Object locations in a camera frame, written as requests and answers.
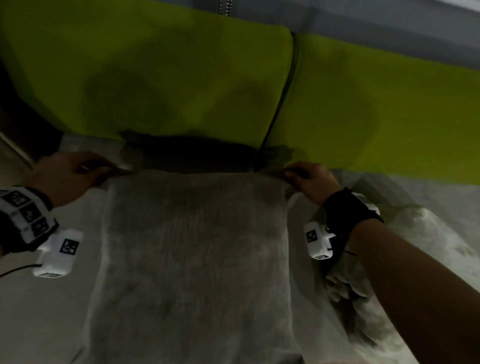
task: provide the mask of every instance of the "wrist strap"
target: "wrist strap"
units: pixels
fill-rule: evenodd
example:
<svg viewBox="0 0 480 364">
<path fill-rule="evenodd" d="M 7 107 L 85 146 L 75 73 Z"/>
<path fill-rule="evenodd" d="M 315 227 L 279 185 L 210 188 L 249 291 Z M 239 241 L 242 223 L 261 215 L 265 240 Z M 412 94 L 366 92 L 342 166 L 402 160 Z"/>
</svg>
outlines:
<svg viewBox="0 0 480 364">
<path fill-rule="evenodd" d="M 58 228 L 50 205 L 43 201 L 45 197 L 25 187 L 0 190 L 0 244 L 4 254 L 34 251 Z"/>
<path fill-rule="evenodd" d="M 383 219 L 376 212 L 371 211 L 348 188 L 335 192 L 324 202 L 327 228 L 335 235 L 350 237 L 353 228 L 364 220 L 375 218 Z"/>
</svg>

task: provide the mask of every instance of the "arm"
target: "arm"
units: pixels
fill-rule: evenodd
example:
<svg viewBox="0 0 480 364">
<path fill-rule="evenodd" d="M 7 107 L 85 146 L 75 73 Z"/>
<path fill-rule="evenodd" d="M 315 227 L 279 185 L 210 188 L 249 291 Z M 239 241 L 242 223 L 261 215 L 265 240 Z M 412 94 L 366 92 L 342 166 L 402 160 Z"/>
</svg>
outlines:
<svg viewBox="0 0 480 364">
<path fill-rule="evenodd" d="M 1 190 L 1 255 L 37 249 L 58 227 L 50 210 L 82 196 L 112 166 L 92 152 L 56 153 L 43 158 L 22 187 Z"/>
<path fill-rule="evenodd" d="M 320 206 L 342 190 L 320 164 L 286 169 L 289 182 Z M 376 219 L 358 223 L 349 245 L 419 363 L 480 363 L 480 293 Z"/>
</svg>

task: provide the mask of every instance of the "gray cloth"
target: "gray cloth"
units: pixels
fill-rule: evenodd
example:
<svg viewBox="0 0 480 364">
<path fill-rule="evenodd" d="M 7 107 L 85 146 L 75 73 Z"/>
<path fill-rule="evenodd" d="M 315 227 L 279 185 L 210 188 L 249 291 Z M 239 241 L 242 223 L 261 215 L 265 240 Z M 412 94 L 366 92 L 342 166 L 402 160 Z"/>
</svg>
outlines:
<svg viewBox="0 0 480 364">
<path fill-rule="evenodd" d="M 254 173 L 115 178 L 82 363 L 288 363 L 287 187 Z"/>
</svg>

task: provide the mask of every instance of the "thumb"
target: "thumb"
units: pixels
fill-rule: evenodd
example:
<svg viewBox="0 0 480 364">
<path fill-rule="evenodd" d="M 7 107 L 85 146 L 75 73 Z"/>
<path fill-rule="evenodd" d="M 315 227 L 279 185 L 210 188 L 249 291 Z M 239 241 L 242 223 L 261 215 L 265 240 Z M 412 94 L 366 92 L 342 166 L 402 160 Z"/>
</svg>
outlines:
<svg viewBox="0 0 480 364">
<path fill-rule="evenodd" d="M 108 174 L 112 171 L 112 167 L 98 167 L 88 172 L 85 177 L 90 185 L 101 185 L 108 178 Z"/>
<path fill-rule="evenodd" d="M 300 177 L 298 174 L 295 172 L 292 172 L 291 170 L 287 170 L 284 172 L 284 176 L 287 179 L 287 181 L 295 187 L 297 190 L 301 189 L 301 186 L 303 184 L 303 178 Z"/>
</svg>

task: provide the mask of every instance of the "forearm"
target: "forearm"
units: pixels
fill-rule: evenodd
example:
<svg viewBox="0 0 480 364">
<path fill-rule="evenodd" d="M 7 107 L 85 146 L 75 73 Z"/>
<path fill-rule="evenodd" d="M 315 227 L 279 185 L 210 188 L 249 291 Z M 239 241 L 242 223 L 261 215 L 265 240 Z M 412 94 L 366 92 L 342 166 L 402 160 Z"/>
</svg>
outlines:
<svg viewBox="0 0 480 364">
<path fill-rule="evenodd" d="M 349 245 L 420 363 L 480 362 L 480 293 L 378 220 L 359 223 Z"/>
</svg>

